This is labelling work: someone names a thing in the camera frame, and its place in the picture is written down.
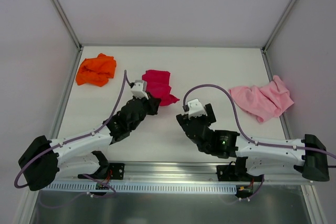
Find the red t shirt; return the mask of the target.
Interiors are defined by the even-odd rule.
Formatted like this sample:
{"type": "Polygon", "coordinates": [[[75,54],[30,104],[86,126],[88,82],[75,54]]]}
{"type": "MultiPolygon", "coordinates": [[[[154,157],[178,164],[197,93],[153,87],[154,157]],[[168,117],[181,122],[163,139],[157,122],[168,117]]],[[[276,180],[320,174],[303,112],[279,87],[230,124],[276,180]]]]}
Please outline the red t shirt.
{"type": "Polygon", "coordinates": [[[161,100],[160,106],[169,106],[179,102],[179,98],[171,94],[170,75],[168,71],[152,69],[142,75],[142,80],[147,82],[146,91],[161,100]]]}

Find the pink t shirt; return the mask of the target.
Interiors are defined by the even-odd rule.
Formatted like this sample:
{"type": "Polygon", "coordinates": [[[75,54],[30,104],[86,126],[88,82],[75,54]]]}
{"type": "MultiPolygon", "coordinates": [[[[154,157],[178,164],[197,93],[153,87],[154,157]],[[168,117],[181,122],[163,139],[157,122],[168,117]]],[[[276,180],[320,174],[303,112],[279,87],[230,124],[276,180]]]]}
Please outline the pink t shirt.
{"type": "Polygon", "coordinates": [[[229,94],[243,111],[255,116],[258,123],[278,118],[294,105],[290,91],[277,75],[262,87],[237,86],[230,88],[229,94]]]}

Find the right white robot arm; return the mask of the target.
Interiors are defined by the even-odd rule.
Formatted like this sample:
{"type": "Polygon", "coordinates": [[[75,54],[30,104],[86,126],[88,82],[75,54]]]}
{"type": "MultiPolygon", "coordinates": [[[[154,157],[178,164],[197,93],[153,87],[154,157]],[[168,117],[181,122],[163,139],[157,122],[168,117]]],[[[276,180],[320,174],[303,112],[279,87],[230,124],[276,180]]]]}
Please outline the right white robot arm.
{"type": "Polygon", "coordinates": [[[212,130],[216,117],[211,104],[195,99],[189,109],[176,116],[185,135],[207,155],[235,158],[233,175],[237,180],[249,176],[300,174],[307,180],[330,179],[326,147],[312,134],[302,139],[275,140],[244,136],[242,132],[212,130]]]}

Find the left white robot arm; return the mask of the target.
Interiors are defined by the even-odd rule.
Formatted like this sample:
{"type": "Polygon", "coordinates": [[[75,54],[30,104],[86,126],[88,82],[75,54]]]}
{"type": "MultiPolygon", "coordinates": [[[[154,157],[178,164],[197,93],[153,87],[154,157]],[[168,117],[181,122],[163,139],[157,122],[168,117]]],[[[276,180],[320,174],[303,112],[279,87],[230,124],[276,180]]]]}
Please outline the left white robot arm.
{"type": "Polygon", "coordinates": [[[133,97],[96,129],[63,139],[35,138],[18,160],[26,187],[41,190],[59,177],[104,178],[109,162],[102,150],[129,137],[145,117],[157,115],[161,100],[133,97]]]}

